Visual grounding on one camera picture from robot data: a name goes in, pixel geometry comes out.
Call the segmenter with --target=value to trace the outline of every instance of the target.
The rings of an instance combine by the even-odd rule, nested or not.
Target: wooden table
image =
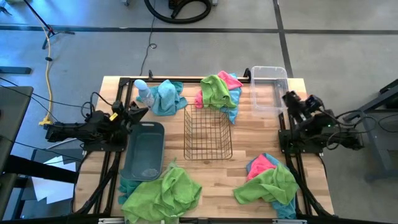
[[[104,77],[100,95],[109,102],[116,98],[120,77]],[[307,97],[304,80],[301,78],[289,79],[289,89],[295,90],[302,98]],[[188,103],[193,103],[196,93],[200,90],[198,83],[184,83],[182,96]],[[239,101],[239,114],[236,124],[231,125],[233,157],[222,161],[187,161],[183,156],[183,110],[175,116],[160,117],[148,112],[143,121],[157,121],[165,128],[164,167],[177,158],[177,164],[190,174],[191,178],[203,186],[200,202],[196,209],[188,211],[184,217],[200,218],[275,218],[275,210],[270,203],[257,200],[247,205],[240,205],[233,197],[233,189],[243,185],[246,181],[246,164],[266,152],[285,162],[284,155],[279,149],[277,130],[279,120],[277,116],[253,116],[251,107],[250,85],[245,84]],[[131,99],[135,99],[138,92],[133,88]],[[264,97],[264,101],[272,101],[272,97]],[[110,113],[111,108],[103,101],[97,103],[97,110]],[[122,153],[119,169],[124,166],[126,153]],[[98,185],[103,164],[104,153],[93,152],[83,163],[76,187],[75,210],[81,208]],[[308,188],[324,208],[333,213],[328,182],[320,158],[314,154],[302,154],[302,160]],[[104,209],[108,186],[104,190],[101,211]],[[118,204],[119,191],[116,188],[112,216],[123,216]],[[301,210],[304,210],[301,191],[298,192],[298,201]]]

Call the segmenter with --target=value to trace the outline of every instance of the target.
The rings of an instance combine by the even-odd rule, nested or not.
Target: black wire basket
[[[231,126],[228,108],[184,109],[184,158],[186,160],[230,159],[232,157]]]

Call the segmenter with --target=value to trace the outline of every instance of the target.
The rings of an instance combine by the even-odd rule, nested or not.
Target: green microfiber towel
[[[169,166],[159,179],[141,183],[122,206],[125,219],[150,222],[175,221],[198,205],[201,185],[189,178],[180,167]]]
[[[203,92],[204,107],[210,105],[213,108],[220,109],[224,105],[228,108],[235,108],[236,104],[232,102],[229,90],[224,82],[217,75],[210,75],[200,81]]]
[[[293,174],[281,163],[275,169],[268,169],[257,177],[234,190],[236,200],[241,204],[250,203],[259,198],[266,202],[278,201],[288,205],[297,191]]]

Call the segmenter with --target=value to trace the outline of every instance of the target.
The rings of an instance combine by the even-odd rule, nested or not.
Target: transparent storage container
[[[255,66],[251,69],[251,104],[256,116],[278,115],[287,108],[282,96],[288,91],[286,70]]]

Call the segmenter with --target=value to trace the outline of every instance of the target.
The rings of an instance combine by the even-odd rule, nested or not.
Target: gray floor
[[[152,16],[140,0],[129,8],[119,1],[33,1],[50,24],[59,26],[149,27]],[[167,3],[157,8],[168,12]],[[395,0],[280,0],[285,29],[398,29]],[[192,3],[182,12],[189,16],[203,6]],[[4,24],[37,25],[24,5],[6,6],[13,16],[0,14]],[[192,25],[161,21],[155,27],[275,29],[271,0],[220,0],[209,17]],[[42,32],[0,31],[0,64],[27,66],[31,75],[4,75],[19,85],[31,85],[47,96],[44,71],[47,52],[41,50]],[[72,104],[86,101],[98,91],[105,75],[137,75],[149,33],[78,32],[52,40],[55,59],[51,68],[54,99]],[[398,76],[398,35],[286,35],[293,75],[304,78],[307,92],[321,97],[335,113],[352,110],[377,95]],[[154,33],[156,49],[149,50],[144,74],[208,75],[220,70],[242,74],[254,65],[284,66],[278,34]],[[78,109],[55,105],[54,115],[64,122],[81,121]],[[45,111],[35,102],[17,140],[38,147],[45,131],[37,125]],[[30,157],[30,149],[14,146],[13,153]],[[369,150],[339,148],[325,152],[328,182],[335,213],[344,218],[398,222],[398,180],[366,183],[373,170]]]

